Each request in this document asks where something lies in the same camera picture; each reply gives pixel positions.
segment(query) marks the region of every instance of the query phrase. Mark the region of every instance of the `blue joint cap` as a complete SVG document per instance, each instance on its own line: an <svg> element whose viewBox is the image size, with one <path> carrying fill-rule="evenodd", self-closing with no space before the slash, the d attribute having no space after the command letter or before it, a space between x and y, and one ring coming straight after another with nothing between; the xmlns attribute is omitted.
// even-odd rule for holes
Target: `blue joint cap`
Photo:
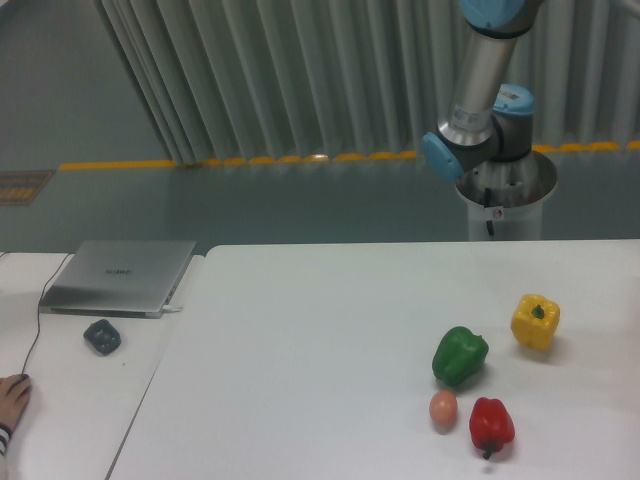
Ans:
<svg viewBox="0 0 640 480"><path fill-rule="evenodd" d="M427 163L438 174L447 180L460 178L464 173L462 165L451 153L451 150L436 135L429 132L422 137L422 152Z"/></svg>
<svg viewBox="0 0 640 480"><path fill-rule="evenodd" d="M500 28L522 10L524 0L460 0L460 9L467 21L476 28Z"/></svg>
<svg viewBox="0 0 640 480"><path fill-rule="evenodd" d="M533 94L520 85L503 83L493 104L493 111L503 115L533 115Z"/></svg>

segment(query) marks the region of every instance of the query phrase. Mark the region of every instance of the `pepper stem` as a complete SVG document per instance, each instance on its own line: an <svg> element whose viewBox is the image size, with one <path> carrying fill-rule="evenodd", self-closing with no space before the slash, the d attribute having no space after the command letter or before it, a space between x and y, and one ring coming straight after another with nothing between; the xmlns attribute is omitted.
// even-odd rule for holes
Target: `pepper stem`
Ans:
<svg viewBox="0 0 640 480"><path fill-rule="evenodd" d="M531 315L542 320L544 318L544 310L540 305L537 305L533 310L531 310Z"/></svg>
<svg viewBox="0 0 640 480"><path fill-rule="evenodd" d="M487 448L485 449L484 453L482 454L482 458L484 458L485 460L489 460L491 458L491 455L493 454L493 452L496 449L496 444L493 442L489 442L487 443Z"/></svg>

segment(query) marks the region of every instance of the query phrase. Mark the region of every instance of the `silver laptop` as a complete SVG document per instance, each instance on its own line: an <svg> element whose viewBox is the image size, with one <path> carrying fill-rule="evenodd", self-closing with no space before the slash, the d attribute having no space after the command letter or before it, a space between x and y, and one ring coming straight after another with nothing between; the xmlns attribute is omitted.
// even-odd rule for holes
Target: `silver laptop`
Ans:
<svg viewBox="0 0 640 480"><path fill-rule="evenodd" d="M196 242L84 242L40 302L43 313L159 318Z"/></svg>

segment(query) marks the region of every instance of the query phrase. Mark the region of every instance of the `yellow floor stripe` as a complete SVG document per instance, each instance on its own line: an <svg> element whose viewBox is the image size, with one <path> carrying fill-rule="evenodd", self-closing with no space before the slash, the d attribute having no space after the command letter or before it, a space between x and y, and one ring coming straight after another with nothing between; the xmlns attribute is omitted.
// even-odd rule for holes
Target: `yellow floor stripe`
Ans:
<svg viewBox="0 0 640 480"><path fill-rule="evenodd" d="M170 168L177 164L173 160L140 160L127 162L63 163L58 170L105 170L113 168Z"/></svg>
<svg viewBox="0 0 640 480"><path fill-rule="evenodd" d="M629 142L626 146L627 150L639 150L640 140ZM615 142L594 142L587 145L581 143L565 143L559 147L552 145L534 145L533 150L539 153L560 153L560 152L597 152L597 151L615 151L621 150L620 145ZM360 153L342 153L336 156L335 162L365 162L371 160L415 160L418 154L413 150L405 150L400 153L393 152L375 152L371 155L362 155ZM300 157L289 155L274 159L273 157L254 157L248 162L241 157L227 158L219 160L210 158L203 161L200 165L206 167L222 167L222 166L238 166L238 165L276 165L284 163L308 163L308 162L328 162L330 159L326 155L309 155ZM104 170L116 168L171 168L178 164L173 160L141 160L141 161L125 161L125 162L88 162L88 163L63 163L59 170Z"/></svg>

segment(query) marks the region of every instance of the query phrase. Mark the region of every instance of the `white curtain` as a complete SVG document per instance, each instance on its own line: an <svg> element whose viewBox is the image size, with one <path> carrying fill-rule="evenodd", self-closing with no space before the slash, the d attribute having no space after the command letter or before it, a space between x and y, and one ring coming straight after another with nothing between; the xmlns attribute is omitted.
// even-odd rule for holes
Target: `white curtain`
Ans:
<svg viewBox="0 0 640 480"><path fill-rule="evenodd" d="M469 27L452 0L102 0L172 158L419 148L445 114ZM535 140L640 139L640 20L547 0L506 81Z"/></svg>

